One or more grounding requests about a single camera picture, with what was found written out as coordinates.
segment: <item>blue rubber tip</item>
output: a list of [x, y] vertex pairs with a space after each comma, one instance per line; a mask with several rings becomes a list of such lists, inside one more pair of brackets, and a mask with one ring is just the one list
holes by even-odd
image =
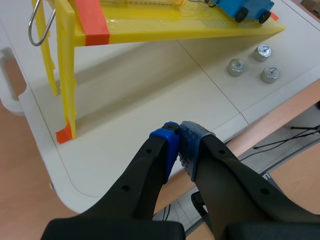
[[192, 121], [183, 121], [179, 126], [180, 144], [179, 157], [182, 166], [191, 181], [194, 182], [200, 141], [207, 135], [215, 135]]
[[[166, 124], [173, 124], [176, 126], [179, 125], [178, 123], [173, 121], [169, 121]], [[163, 183], [163, 184], [166, 184], [168, 182], [174, 163], [178, 157], [180, 135], [175, 133], [173, 130], [159, 128], [154, 132], [150, 133], [150, 137], [152, 136], [160, 137], [167, 141], [167, 158], [166, 158], [165, 175], [164, 175], [164, 183]]]

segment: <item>black wheel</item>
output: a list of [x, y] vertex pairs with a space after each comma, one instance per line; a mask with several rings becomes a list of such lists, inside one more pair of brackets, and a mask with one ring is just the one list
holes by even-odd
[[249, 10], [246, 9], [245, 7], [242, 8], [241, 10], [239, 10], [237, 12], [237, 14], [235, 15], [235, 21], [237, 23], [241, 23], [243, 20], [246, 19], [246, 17], [248, 16]]
[[262, 15], [259, 17], [259, 23], [264, 24], [271, 16], [271, 12], [265, 11], [262, 13]]

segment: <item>blue toy car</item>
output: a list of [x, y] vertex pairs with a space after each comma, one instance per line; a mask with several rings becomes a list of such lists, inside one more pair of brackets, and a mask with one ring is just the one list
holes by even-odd
[[265, 23], [271, 16], [270, 10], [274, 2], [270, 0], [213, 0], [230, 17], [235, 18], [237, 23], [245, 19], [257, 19], [259, 23]]

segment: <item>black cable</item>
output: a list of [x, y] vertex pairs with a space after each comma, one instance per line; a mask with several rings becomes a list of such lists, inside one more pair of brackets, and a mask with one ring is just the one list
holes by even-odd
[[165, 221], [167, 221], [168, 217], [169, 217], [169, 214], [170, 214], [170, 209], [171, 209], [171, 204], [169, 204], [169, 209], [168, 209], [168, 213], [165, 217]]
[[[305, 133], [305, 132], [306, 132], [306, 131], [303, 131], [303, 132], [301, 132], [301, 133], [299, 133], [299, 134], [297, 134], [297, 135], [295, 135], [295, 136], [293, 136], [293, 137], [291, 137], [291, 138], [288, 138], [288, 140], [285, 140], [285, 141], [283, 141], [282, 143], [278, 144], [277, 146], [274, 146], [274, 147], [269, 148], [269, 149], [267, 149], [267, 150], [263, 150], [263, 151], [258, 151], [258, 152], [252, 153], [252, 154], [250, 154], [249, 156], [246, 156], [245, 158], [241, 159], [240, 162], [242, 162], [243, 160], [245, 160], [245, 159], [247, 159], [247, 158], [249, 158], [249, 157], [251, 157], [251, 156], [253, 156], [253, 155], [261, 154], [261, 153], [264, 153], [264, 152], [267, 152], [267, 151], [276, 149], [277, 147], [281, 146], [282, 144], [285, 144], [285, 143], [288, 142], [289, 140], [292, 140], [292, 139], [294, 139], [294, 138], [297, 138], [297, 136], [299, 136], [300, 134], [303, 134], [303, 133]], [[302, 135], [302, 136], [300, 136], [300, 137], [305, 137], [305, 136], [312, 135], [312, 134], [319, 133], [319, 132], [320, 132], [320, 130], [314, 131], [314, 132], [311, 132], [311, 133]]]
[[165, 215], [166, 215], [166, 206], [164, 207], [164, 211], [163, 211], [163, 217], [162, 217], [162, 221], [164, 221], [165, 220]]
[[289, 140], [292, 140], [292, 139], [303, 138], [303, 137], [306, 137], [306, 136], [308, 136], [308, 135], [314, 134], [314, 132], [312, 132], [312, 133], [308, 133], [308, 134], [305, 134], [305, 135], [301, 135], [301, 134], [304, 134], [305, 132], [308, 132], [308, 131], [310, 131], [310, 130], [305, 130], [305, 131], [300, 132], [299, 134], [297, 134], [297, 135], [295, 135], [295, 136], [292, 136], [292, 137], [287, 138], [287, 139], [284, 139], [284, 140], [275, 141], [275, 142], [272, 142], [272, 143], [269, 143], [269, 144], [266, 144], [266, 145], [255, 146], [253, 149], [260, 149], [260, 148], [267, 147], [267, 146], [270, 146], [270, 145], [273, 145], [273, 144], [278, 144], [278, 143], [286, 142], [286, 141], [289, 141]]
[[269, 149], [267, 149], [267, 150], [263, 150], [263, 151], [258, 151], [258, 152], [252, 153], [252, 154], [250, 154], [249, 156], [246, 156], [245, 158], [241, 159], [240, 162], [242, 162], [243, 160], [245, 160], [245, 159], [247, 159], [247, 158], [249, 158], [249, 157], [251, 157], [251, 156], [253, 156], [253, 155], [261, 154], [261, 153], [270, 151], [270, 150], [272, 150], [272, 149], [275, 149], [275, 148], [277, 148], [277, 147], [279, 147], [280, 145], [285, 144], [285, 143], [286, 143], [286, 141], [280, 143], [280, 144], [277, 145], [277, 146], [274, 146], [274, 147], [272, 147], [272, 148], [269, 148]]

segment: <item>white table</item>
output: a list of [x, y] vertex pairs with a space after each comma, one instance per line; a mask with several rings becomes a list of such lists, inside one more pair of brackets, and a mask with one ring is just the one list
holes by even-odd
[[[55, 132], [65, 126], [62, 101], [51, 92], [40, 48], [28, 39], [31, 3], [2, 1], [0, 51], [12, 50], [27, 89], [18, 102], [12, 100], [7, 87], [0, 91], [1, 100], [5, 99], [13, 112], [25, 114], [59, 198], [80, 213], [104, 195], [149, 133], [165, 122], [191, 120], [227, 141], [248, 122], [320, 78], [319, 24], [290, 0], [275, 1], [273, 11], [287, 30], [272, 37], [77, 48], [77, 139], [59, 145]], [[54, 24], [49, 41], [58, 66]], [[259, 43], [269, 44], [274, 51], [264, 63], [251, 59]], [[11, 57], [8, 51], [3, 55]], [[234, 58], [247, 63], [246, 72], [238, 78], [224, 70]], [[282, 76], [277, 83], [267, 85], [259, 74], [270, 64], [279, 68]], [[8, 86], [6, 81], [0, 83]], [[171, 175], [181, 169], [177, 161]]]

